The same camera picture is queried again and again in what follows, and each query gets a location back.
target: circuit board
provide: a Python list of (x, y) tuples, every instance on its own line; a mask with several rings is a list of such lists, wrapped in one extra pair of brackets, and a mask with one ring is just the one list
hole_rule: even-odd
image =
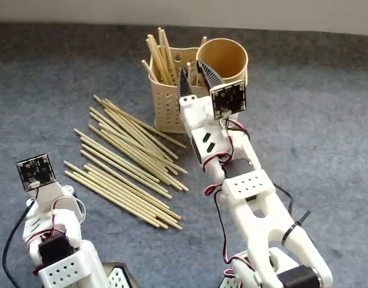
[(245, 80), (222, 84), (210, 89), (214, 120), (228, 117), (246, 109)]
[(22, 160), (16, 165), (26, 192), (56, 181), (47, 154)]

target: floor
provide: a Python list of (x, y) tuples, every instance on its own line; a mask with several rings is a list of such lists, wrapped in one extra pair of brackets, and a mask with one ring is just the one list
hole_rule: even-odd
[[(152, 96), (141, 59), (151, 26), (0, 24), (0, 287), (5, 240), (22, 213), (15, 162), (47, 152), (62, 184), (72, 184), (88, 215), (83, 237), (102, 261), (125, 261), (140, 287), (217, 287), (226, 266), (211, 183), (194, 153), (176, 148), (189, 170), (188, 193), (170, 202), (182, 231), (156, 230), (63, 174), (79, 166), (73, 127), (88, 131), (93, 93), (153, 123)], [(166, 28), (175, 47), (197, 46), (203, 35), (227, 37), (248, 51), (249, 108), (240, 121), (271, 179), (296, 198), (295, 217), (330, 266), (334, 287), (368, 287), (368, 37), (317, 32)], [(185, 136), (178, 139), (188, 143)], [(222, 205), (229, 254), (244, 243)], [(16, 235), (8, 265), (22, 287), (40, 287)]]

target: beige container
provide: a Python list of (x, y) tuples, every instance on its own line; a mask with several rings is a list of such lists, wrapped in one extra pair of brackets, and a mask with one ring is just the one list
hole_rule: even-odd
[[(170, 48), (176, 70), (185, 66), (186, 63), (191, 62), (191, 70), (195, 71), (195, 59), (198, 48)], [(157, 80), (161, 80), (161, 75), (156, 69), (153, 58), (150, 60), (150, 67), (154, 72)], [(182, 124), (179, 117), (178, 110), (178, 88), (177, 86), (165, 85), (157, 83), (149, 76), (149, 82), (152, 89), (154, 100), (154, 126), (162, 132), (168, 133), (183, 133), (185, 134), (184, 124)], [(192, 91), (197, 97), (207, 96), (208, 90), (201, 86), (192, 86)]]
[(202, 45), (196, 55), (215, 70), (226, 83), (245, 79), (248, 83), (248, 54), (236, 41), (216, 38)]

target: white wall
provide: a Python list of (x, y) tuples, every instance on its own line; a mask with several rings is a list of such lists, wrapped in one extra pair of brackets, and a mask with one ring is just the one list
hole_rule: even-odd
[(0, 20), (222, 26), (368, 35), (368, 0), (0, 0)]

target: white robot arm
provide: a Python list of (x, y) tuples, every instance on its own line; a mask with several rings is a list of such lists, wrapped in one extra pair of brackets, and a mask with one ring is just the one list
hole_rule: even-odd
[[(236, 112), (245, 109), (244, 81), (224, 85), (221, 80), (215, 81), (219, 76), (206, 64), (199, 61), (198, 69), (205, 83), (208, 80), (215, 85), (208, 86), (211, 96), (197, 98), (192, 95), (186, 73), (181, 69), (181, 120), (200, 165), (213, 178), (214, 185), (206, 193), (210, 194), (218, 186), (222, 188), (222, 199), (246, 241), (247, 251), (231, 261), (234, 275), (246, 288), (330, 287), (333, 277), (329, 267), (276, 194), (252, 148), (249, 134), (232, 119)], [(229, 129), (229, 124), (236, 126), (237, 131)], [(257, 210), (265, 217), (255, 216)], [(281, 242), (298, 256), (302, 265), (297, 265), (278, 248), (269, 248), (269, 241)], [(248, 257), (253, 270), (239, 261), (239, 257)]]
[[(72, 186), (60, 186), (46, 154), (17, 163), (27, 201), (23, 240), (44, 288), (135, 288), (125, 265), (103, 265), (94, 245), (81, 236), (85, 205)], [(15, 287), (17, 281), (4, 269)]]

